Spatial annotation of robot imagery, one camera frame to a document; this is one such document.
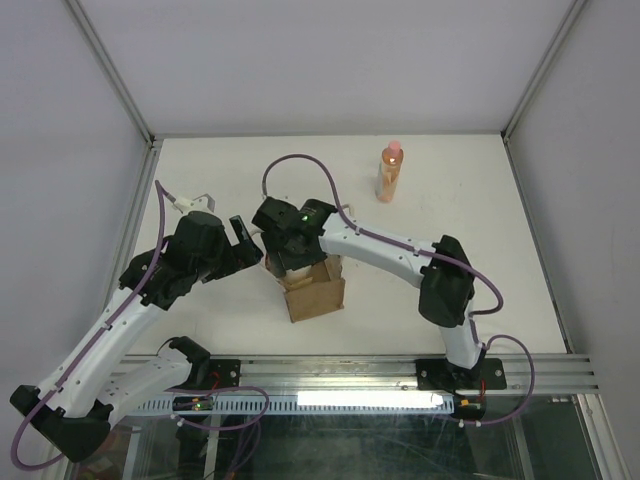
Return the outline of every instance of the small cardboard box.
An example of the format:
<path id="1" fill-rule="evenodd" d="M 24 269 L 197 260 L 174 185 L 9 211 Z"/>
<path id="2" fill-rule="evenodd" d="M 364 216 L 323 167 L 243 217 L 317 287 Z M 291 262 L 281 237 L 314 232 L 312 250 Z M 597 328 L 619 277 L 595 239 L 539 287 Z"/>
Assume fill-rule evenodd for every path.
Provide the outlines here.
<path id="1" fill-rule="evenodd" d="M 329 255 L 324 262 L 316 263 L 306 277 L 295 283 L 282 279 L 280 284 L 285 289 L 292 323 L 344 308 L 346 282 L 342 278 L 342 258 L 337 255 Z"/>

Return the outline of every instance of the white table surface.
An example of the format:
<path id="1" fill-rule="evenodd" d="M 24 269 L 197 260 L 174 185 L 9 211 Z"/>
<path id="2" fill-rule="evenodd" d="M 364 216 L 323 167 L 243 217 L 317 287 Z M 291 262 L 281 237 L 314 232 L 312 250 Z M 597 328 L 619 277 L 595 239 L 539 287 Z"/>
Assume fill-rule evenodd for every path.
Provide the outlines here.
<path id="1" fill-rule="evenodd" d="M 389 232 L 437 241 L 443 234 L 462 243 L 472 265 L 504 294 L 498 314 L 478 317 L 486 341 L 496 333 L 521 339 L 535 353 L 565 352 L 564 344 L 498 135 L 396 137 L 405 160 L 391 204 L 374 195 L 380 152 L 390 140 L 379 136 L 168 139 L 156 178 L 174 195 L 203 193 L 216 200 L 227 226 L 240 214 L 251 219 L 261 203 L 262 172 L 288 153 L 314 155 L 329 167 L 341 200 L 355 207 L 362 223 Z M 289 160 L 269 178 L 269 192 L 298 206 L 307 198 L 332 201 L 322 171 L 305 160 Z M 167 209 L 167 234 L 179 213 Z M 158 225 L 155 190 L 147 202 L 136 253 L 153 248 Z M 198 284 L 134 346 L 151 353 L 169 337 L 188 335 L 214 354 L 418 354 L 442 353 L 436 326 L 418 313 L 418 290 L 399 278 L 345 259 L 345 309 L 291 324 L 279 285 L 254 267 L 207 285 Z M 476 280 L 476 308 L 495 298 Z M 495 351 L 518 352 L 507 341 Z"/>

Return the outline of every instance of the white wall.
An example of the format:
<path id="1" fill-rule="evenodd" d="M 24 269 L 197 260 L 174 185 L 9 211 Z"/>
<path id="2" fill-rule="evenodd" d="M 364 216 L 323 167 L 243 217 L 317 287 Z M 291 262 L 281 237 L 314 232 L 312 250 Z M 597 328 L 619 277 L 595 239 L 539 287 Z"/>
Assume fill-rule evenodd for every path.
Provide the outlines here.
<path id="1" fill-rule="evenodd" d="M 158 134 L 504 127 L 570 0 L 83 0 Z"/>
<path id="2" fill-rule="evenodd" d="M 552 285 L 640 477 L 640 3 L 592 2 L 514 138 Z"/>
<path id="3" fill-rule="evenodd" d="M 144 144 L 62 2 L 3 2 L 0 45 L 0 472 L 24 479 L 9 396 L 93 322 Z"/>

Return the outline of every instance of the plastic bottle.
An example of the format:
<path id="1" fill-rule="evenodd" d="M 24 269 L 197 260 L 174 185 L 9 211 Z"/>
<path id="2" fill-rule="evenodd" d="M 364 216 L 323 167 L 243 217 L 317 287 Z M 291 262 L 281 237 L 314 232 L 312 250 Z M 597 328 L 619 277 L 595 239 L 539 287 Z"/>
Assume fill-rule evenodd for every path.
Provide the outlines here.
<path id="1" fill-rule="evenodd" d="M 393 199 L 403 158 L 404 152 L 400 142 L 396 140 L 389 142 L 389 146 L 382 151 L 382 160 L 376 181 L 376 197 L 381 202 L 389 203 Z"/>

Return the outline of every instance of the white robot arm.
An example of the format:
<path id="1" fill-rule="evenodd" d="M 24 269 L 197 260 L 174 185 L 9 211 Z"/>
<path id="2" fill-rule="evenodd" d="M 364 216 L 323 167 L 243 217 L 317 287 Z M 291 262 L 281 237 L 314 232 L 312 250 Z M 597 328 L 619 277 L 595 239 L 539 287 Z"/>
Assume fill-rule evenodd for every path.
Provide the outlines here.
<path id="1" fill-rule="evenodd" d="M 260 262 L 262 252 L 240 217 L 230 219 L 239 240 L 231 245 L 220 219 L 204 209 L 211 202 L 201 198 L 205 211 L 191 208 L 198 199 L 180 203 L 186 215 L 174 235 L 165 238 L 166 249 L 139 293 L 131 296 L 152 264 L 153 251 L 130 262 L 120 288 L 67 359 L 37 386 L 21 385 L 11 396 L 14 407 L 31 416 L 31 424 L 73 462 L 90 456 L 114 425 L 154 395 L 176 386 L 210 388 L 214 382 L 208 378 L 211 354 L 188 337 L 172 339 L 153 360 L 110 378 L 142 332 L 195 283 L 218 280 Z M 71 365 L 74 368 L 66 374 Z"/>
<path id="2" fill-rule="evenodd" d="M 418 310 L 440 328 L 448 362 L 471 371 L 481 359 L 468 314 L 474 295 L 473 276 L 442 260 L 419 252 L 439 253 L 468 264 L 460 243 L 448 236 L 434 243 L 411 240 L 357 224 L 352 229 L 333 205 L 308 200 L 295 206 L 267 197 L 253 218 L 263 230 L 262 240 L 276 276 L 285 276 L 322 261 L 326 254 L 343 255 L 390 272 L 420 289 Z M 360 231 L 375 232 L 380 241 Z M 410 244 L 413 251 L 391 243 Z"/>
<path id="3" fill-rule="evenodd" d="M 146 365 L 118 379 L 110 379 L 142 332 L 155 323 L 180 296 L 202 281 L 221 279 L 259 263 L 262 252 L 252 242 L 242 220 L 231 224 L 239 243 L 231 245 L 222 222 L 195 203 L 176 201 L 185 213 L 173 236 L 165 238 L 166 249 L 140 293 L 115 321 L 113 312 L 130 297 L 151 264 L 153 252 L 136 256 L 120 278 L 102 316 L 69 357 L 37 386 L 22 385 L 11 403 L 32 425 L 54 443 L 71 461 L 91 455 L 112 426 L 148 398 L 171 387 L 202 390 L 210 373 L 210 353 L 187 337 L 172 339 Z M 206 198 L 199 203 L 211 204 Z M 468 264 L 457 240 L 443 237 L 438 243 L 416 241 L 414 251 L 352 230 L 335 207 L 309 200 L 302 209 L 268 197 L 253 223 L 263 230 L 262 239 L 277 276 L 337 254 L 361 260 L 406 280 L 420 289 L 419 312 L 440 327 L 446 359 L 456 374 L 472 373 L 483 358 L 482 345 L 474 339 L 468 318 L 473 298 L 473 276 L 458 267 L 418 252 L 435 252 Z M 392 242 L 411 242 L 378 231 Z M 96 333 L 103 330 L 98 340 Z M 81 354 L 91 349 L 89 355 Z M 66 382 L 61 376 L 81 358 Z"/>

